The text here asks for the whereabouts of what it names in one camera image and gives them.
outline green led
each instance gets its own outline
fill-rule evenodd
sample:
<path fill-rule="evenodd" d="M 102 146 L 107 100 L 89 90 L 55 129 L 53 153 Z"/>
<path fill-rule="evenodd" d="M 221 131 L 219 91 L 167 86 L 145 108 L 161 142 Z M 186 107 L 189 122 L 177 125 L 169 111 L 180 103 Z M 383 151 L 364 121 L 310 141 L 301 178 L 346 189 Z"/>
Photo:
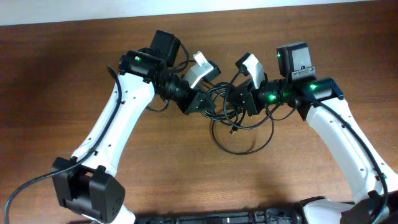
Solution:
<path fill-rule="evenodd" d="M 275 95 L 269 95 L 268 98 L 269 98 L 269 100 L 272 101 L 272 100 L 276 99 L 276 96 Z"/>

